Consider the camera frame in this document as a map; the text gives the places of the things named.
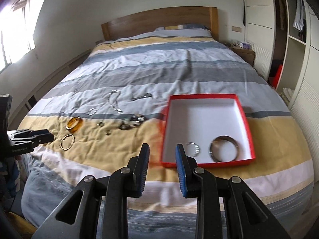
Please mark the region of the striped duvet cover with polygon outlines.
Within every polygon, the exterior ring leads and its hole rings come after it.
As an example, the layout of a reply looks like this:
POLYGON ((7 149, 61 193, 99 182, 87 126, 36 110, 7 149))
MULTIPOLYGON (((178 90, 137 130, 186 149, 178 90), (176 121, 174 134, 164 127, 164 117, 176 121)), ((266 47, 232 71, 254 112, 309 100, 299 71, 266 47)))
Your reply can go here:
POLYGON ((213 168, 241 177, 290 231, 314 190, 306 139, 277 92, 242 58, 212 37, 167 37, 157 32, 108 41, 32 108, 21 129, 55 137, 23 155, 27 180, 22 213, 39 227, 87 175, 108 176, 150 146, 145 191, 128 203, 131 238, 193 238, 195 199, 185 199, 174 168, 160 163, 169 98, 179 94, 236 94, 252 134, 256 158, 246 166, 213 168), (136 101, 145 93, 153 96, 136 101), (75 133, 67 122, 79 116, 75 133), (75 136, 68 151, 59 147, 75 136))

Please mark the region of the grey pillow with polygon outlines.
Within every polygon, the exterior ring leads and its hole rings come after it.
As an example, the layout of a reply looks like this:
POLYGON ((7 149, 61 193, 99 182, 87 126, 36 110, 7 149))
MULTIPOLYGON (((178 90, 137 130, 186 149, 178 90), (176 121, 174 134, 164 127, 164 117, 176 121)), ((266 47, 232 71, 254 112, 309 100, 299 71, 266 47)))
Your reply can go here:
POLYGON ((202 24, 162 26, 156 28, 155 32, 167 37, 212 37, 210 30, 202 24))

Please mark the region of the red bag in wardrobe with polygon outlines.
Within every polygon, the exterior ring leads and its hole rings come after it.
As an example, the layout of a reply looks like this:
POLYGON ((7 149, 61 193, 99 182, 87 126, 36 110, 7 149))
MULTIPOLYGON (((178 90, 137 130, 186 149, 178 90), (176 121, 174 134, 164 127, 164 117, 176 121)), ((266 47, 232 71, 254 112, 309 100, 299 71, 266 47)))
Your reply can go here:
POLYGON ((269 83, 272 87, 277 88, 277 85, 279 83, 279 79, 282 73, 283 64, 279 64, 279 66, 276 68, 275 73, 269 77, 269 83))

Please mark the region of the thin gold bangle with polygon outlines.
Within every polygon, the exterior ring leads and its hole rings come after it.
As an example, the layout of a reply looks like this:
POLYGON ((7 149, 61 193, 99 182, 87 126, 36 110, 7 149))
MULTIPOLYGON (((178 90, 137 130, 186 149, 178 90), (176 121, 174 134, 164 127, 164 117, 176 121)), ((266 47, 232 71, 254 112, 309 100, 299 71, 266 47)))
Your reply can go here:
POLYGON ((74 143, 75 143, 75 136, 73 134, 67 134, 60 140, 59 147, 63 151, 68 151, 69 149, 72 148, 74 143))

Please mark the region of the white wardrobe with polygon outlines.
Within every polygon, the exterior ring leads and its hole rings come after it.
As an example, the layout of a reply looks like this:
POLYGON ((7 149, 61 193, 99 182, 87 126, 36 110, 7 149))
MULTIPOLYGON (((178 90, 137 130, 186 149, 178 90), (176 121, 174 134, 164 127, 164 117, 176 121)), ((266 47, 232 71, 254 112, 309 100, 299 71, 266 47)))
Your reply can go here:
POLYGON ((283 64, 275 90, 283 96, 312 147, 318 146, 318 12, 303 0, 304 29, 292 27, 296 0, 244 0, 245 41, 255 68, 269 81, 283 64))

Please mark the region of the silver wrist watch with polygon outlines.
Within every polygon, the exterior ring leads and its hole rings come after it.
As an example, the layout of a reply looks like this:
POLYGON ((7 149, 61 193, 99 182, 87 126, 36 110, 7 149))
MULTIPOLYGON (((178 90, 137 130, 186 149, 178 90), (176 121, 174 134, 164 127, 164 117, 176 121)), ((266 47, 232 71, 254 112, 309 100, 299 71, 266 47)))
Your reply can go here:
POLYGON ((137 96, 137 97, 133 97, 131 100, 132 101, 136 101, 136 100, 140 100, 140 99, 144 99, 144 98, 149 98, 149 97, 152 97, 153 95, 151 93, 145 93, 145 94, 142 94, 140 96, 137 96))

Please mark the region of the dark brown bangle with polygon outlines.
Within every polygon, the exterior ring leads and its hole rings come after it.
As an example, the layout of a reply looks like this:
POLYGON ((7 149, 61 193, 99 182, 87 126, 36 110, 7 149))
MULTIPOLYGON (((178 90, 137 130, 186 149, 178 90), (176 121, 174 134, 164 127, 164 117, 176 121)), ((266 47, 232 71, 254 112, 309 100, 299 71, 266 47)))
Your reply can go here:
POLYGON ((230 136, 218 136, 211 142, 209 154, 215 162, 232 162, 238 157, 239 145, 230 136))

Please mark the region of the hanging striped shirt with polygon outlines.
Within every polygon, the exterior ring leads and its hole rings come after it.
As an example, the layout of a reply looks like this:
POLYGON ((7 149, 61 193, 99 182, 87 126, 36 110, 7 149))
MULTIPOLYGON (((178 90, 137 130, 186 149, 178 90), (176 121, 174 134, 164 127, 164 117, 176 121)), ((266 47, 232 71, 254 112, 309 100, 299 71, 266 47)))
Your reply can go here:
POLYGON ((304 15, 305 8, 303 0, 296 0, 295 18, 292 27, 296 29, 298 32, 302 32, 304 29, 304 15))

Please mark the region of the wooden headboard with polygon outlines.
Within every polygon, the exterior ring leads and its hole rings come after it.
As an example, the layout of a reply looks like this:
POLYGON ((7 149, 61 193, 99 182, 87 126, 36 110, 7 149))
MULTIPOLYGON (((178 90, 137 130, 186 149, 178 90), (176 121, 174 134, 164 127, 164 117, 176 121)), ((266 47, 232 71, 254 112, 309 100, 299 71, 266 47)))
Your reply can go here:
POLYGON ((182 24, 202 24, 219 40, 219 16, 216 7, 168 7, 147 10, 111 20, 101 25, 105 40, 132 37, 151 32, 158 27, 182 24))

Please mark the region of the amber resin bangle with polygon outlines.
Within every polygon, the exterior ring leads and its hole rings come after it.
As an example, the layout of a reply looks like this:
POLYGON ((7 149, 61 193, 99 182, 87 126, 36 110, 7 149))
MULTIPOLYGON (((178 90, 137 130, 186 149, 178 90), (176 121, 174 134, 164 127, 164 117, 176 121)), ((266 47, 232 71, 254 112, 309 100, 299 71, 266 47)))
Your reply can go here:
POLYGON ((83 119, 79 116, 72 117, 66 124, 65 128, 70 132, 70 133, 75 133, 77 130, 81 128, 83 124, 83 119))

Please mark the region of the window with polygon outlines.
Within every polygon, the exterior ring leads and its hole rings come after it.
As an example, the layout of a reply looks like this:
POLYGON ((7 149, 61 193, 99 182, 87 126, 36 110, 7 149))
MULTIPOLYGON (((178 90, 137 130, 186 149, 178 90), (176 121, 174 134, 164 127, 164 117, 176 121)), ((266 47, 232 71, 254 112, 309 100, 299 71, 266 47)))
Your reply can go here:
POLYGON ((35 48, 29 0, 6 5, 1 11, 1 70, 18 62, 35 48))

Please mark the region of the red jewelry box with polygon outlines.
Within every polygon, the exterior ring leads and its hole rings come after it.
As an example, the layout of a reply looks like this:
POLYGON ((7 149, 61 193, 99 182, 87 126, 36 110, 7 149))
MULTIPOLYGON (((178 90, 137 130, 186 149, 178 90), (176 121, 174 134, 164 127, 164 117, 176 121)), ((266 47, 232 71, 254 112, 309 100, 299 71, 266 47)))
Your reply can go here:
POLYGON ((256 158, 248 121, 236 94, 170 96, 162 133, 160 163, 166 168, 176 167, 178 144, 203 168, 248 165, 256 158), (222 135, 237 141, 239 154, 235 161, 215 162, 211 158, 210 144, 222 135))

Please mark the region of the wooden nightstand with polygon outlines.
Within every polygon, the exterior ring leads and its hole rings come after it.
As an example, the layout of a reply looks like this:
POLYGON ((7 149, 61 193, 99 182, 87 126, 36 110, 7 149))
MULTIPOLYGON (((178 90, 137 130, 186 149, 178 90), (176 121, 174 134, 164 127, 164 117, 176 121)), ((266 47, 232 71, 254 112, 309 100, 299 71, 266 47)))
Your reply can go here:
POLYGON ((240 56, 249 65, 254 66, 256 53, 253 50, 241 48, 240 46, 234 45, 230 47, 230 50, 240 56))

